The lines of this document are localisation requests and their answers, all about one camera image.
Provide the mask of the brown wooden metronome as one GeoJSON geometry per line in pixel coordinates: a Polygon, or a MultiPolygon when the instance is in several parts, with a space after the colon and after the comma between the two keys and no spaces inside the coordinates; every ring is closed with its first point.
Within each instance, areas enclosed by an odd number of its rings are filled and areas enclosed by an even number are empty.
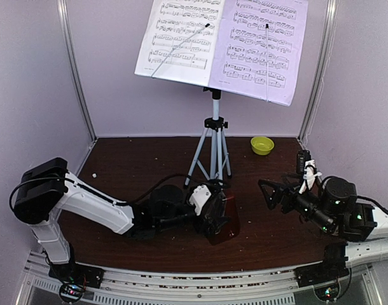
{"type": "Polygon", "coordinates": [[[240,233],[239,215],[231,189],[218,194],[212,205],[211,216],[216,225],[216,231],[207,238],[211,245],[232,240],[240,233]]]}

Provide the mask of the white perforated music stand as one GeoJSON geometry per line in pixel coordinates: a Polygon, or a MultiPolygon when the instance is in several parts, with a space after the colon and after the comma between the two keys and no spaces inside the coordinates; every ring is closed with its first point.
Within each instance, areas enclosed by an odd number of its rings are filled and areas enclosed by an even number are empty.
{"type": "Polygon", "coordinates": [[[203,92],[211,92],[212,94],[212,116],[204,120],[204,130],[198,142],[197,150],[195,151],[193,160],[190,165],[188,176],[183,184],[183,188],[187,189],[190,182],[193,181],[193,171],[196,166],[201,169],[204,177],[207,180],[221,179],[223,180],[223,171],[226,168],[228,178],[232,178],[232,171],[230,166],[230,159],[225,139],[224,129],[228,123],[224,118],[219,116],[219,103],[221,100],[221,90],[209,87],[203,87],[203,92]],[[211,160],[209,173],[205,170],[201,161],[199,160],[200,153],[204,146],[205,138],[211,133],[211,160]]]}

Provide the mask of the lavender bottom paper sheet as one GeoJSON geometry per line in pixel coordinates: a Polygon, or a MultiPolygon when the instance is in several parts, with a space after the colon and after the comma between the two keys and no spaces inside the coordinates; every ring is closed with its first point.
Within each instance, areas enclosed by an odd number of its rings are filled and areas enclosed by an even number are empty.
{"type": "Polygon", "coordinates": [[[291,105],[308,1],[225,1],[209,86],[291,105]]]}

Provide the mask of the sheet music page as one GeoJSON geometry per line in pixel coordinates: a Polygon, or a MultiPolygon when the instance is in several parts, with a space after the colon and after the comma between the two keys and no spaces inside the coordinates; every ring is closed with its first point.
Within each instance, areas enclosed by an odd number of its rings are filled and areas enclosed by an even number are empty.
{"type": "Polygon", "coordinates": [[[135,74],[208,85],[224,1],[154,1],[135,74]]]}

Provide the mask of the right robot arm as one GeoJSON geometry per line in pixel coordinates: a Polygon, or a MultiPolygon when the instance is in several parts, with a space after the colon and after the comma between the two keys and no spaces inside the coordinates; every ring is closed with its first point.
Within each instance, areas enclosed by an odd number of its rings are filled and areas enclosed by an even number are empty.
{"type": "Polygon", "coordinates": [[[329,176],[313,192],[302,182],[283,183],[260,179],[269,210],[298,212],[300,219],[316,225],[321,233],[341,239],[329,245],[317,276],[328,281],[348,267],[388,260],[388,209],[377,201],[357,194],[356,186],[343,178],[329,176]]]}

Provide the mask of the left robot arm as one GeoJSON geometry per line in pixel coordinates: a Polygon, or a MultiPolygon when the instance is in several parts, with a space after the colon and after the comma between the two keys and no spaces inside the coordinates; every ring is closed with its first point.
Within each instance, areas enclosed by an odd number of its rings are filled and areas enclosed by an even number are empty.
{"type": "Polygon", "coordinates": [[[88,185],[67,169],[67,161],[53,158],[26,171],[11,191],[10,210],[27,224],[50,262],[68,282],[82,275],[73,251],[54,216],[59,210],[80,215],[112,232],[135,240],[190,222],[197,233],[211,239],[232,222],[220,179],[198,180],[189,192],[169,184],[178,174],[160,179],[134,200],[119,200],[88,185]]]}

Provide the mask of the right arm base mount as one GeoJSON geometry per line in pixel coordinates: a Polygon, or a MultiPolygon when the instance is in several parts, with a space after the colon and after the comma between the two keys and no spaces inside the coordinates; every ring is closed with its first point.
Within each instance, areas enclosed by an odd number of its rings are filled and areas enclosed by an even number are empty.
{"type": "Polygon", "coordinates": [[[314,264],[298,267],[294,270],[300,288],[318,285],[350,275],[345,266],[314,264]]]}

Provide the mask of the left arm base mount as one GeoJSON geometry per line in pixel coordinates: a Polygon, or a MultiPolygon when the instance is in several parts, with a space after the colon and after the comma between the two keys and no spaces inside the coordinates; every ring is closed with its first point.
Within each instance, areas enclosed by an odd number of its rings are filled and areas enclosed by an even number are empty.
{"type": "Polygon", "coordinates": [[[49,263],[48,275],[64,283],[71,283],[81,287],[100,288],[104,276],[102,268],[86,266],[78,263],[52,264],[49,263]]]}

